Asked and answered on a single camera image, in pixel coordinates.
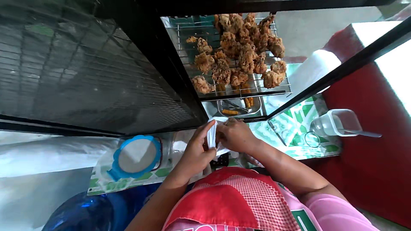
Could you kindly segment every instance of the person's left hand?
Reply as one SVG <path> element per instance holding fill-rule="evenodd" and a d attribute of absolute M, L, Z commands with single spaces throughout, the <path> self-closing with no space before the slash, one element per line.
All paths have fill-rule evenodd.
<path fill-rule="evenodd" d="M 217 154 L 216 148 L 208 149 L 204 144 L 207 132 L 214 123 L 215 120 L 212 120 L 194 132 L 180 161 L 171 172 L 178 182 L 186 184 L 192 176 L 202 172 Z"/>

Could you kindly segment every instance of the red wall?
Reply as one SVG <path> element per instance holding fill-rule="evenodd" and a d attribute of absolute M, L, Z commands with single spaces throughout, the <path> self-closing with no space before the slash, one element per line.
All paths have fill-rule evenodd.
<path fill-rule="evenodd" d="M 329 109 L 351 109 L 363 130 L 342 137 L 343 152 L 314 168 L 356 207 L 411 228 L 411 120 L 376 64 L 323 92 Z"/>

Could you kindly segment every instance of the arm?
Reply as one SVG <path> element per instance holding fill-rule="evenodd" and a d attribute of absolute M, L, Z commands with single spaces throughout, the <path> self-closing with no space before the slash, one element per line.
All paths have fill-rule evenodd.
<path fill-rule="evenodd" d="M 220 141 L 225 147 L 236 152 L 247 153 L 257 159 L 273 179 L 284 184 L 302 203 L 320 193 L 331 194 L 346 200 L 320 174 L 257 139 L 243 121 L 230 119 L 226 125 L 218 125 L 217 130 L 224 134 Z"/>
<path fill-rule="evenodd" d="M 204 138 L 215 120 L 199 127 L 183 156 L 125 231 L 160 231 L 173 207 L 183 196 L 190 178 L 203 171 L 215 157 L 216 149 L 204 150 Z"/>

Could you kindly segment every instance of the blue lid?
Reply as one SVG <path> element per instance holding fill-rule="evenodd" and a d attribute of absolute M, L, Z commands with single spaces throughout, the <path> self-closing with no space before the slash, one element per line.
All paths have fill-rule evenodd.
<path fill-rule="evenodd" d="M 120 165 L 118 164 L 118 157 L 119 157 L 119 155 L 120 155 L 121 150 L 123 150 L 123 148 L 124 148 L 126 145 L 128 145 L 129 143 L 131 143 L 131 142 L 133 142 L 133 141 L 135 141 L 135 140 L 139 140 L 139 139 L 147 139 L 147 140 L 150 140 L 150 141 L 154 144 L 154 146 L 155 146 L 155 148 L 156 148 L 156 154 L 155 154 L 154 160 L 153 160 L 153 162 L 152 162 L 147 168 L 141 170 L 140 172 L 136 172 L 136 173 L 126 172 L 126 171 L 124 171 L 124 170 L 122 170 L 122 169 L 120 168 Z M 113 178 L 113 180 L 115 180 L 115 181 L 118 181 L 120 178 L 130 178 L 130 177 L 132 177 L 132 178 L 139 178 L 139 177 L 141 177 L 144 173 L 151 171 L 151 170 L 155 167 L 155 164 L 160 160 L 160 157 L 161 157 L 161 145 L 160 145 L 160 142 L 159 142 L 158 140 L 156 140 L 153 136 L 138 135 L 138 136 L 135 136 L 135 137 L 133 137 L 133 138 L 131 138 L 131 139 L 128 139 L 128 140 L 124 141 L 124 143 L 120 146 L 120 148 L 117 149 L 117 150 L 114 152 L 114 155 L 113 155 L 114 162 L 113 162 L 113 165 L 112 165 L 111 169 L 108 170 L 107 173 L 108 173 L 108 174 Z"/>

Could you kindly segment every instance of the glass display case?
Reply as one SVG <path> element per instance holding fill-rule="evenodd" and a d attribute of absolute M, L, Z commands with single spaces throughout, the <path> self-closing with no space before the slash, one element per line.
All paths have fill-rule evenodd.
<path fill-rule="evenodd" d="M 292 69 L 290 64 L 302 63 L 350 23 L 380 20 L 375 6 L 392 2 L 207 1 L 201 7 L 186 1 L 7 2 L 0 9 L 0 128 L 152 134 L 196 128 L 211 116 L 230 116 L 222 111 L 236 106 L 243 110 L 231 116 L 245 122 L 269 120 L 407 41 L 410 19 L 305 87 L 287 74 L 281 84 L 266 88 L 262 74 L 253 73 L 248 85 L 223 89 L 208 72 L 203 76 L 216 90 L 196 92 L 191 79 L 202 75 L 194 64 L 199 53 L 196 43 L 186 40 L 202 37 L 214 54 L 221 36 L 214 14 L 243 12 L 245 18 L 254 12 L 256 23 L 274 14 L 269 29 L 283 38 L 285 56 L 265 50 L 265 64 L 270 70 L 283 60 Z M 229 62 L 230 68 L 239 66 L 235 58 Z M 245 99 L 253 105 L 247 107 Z"/>

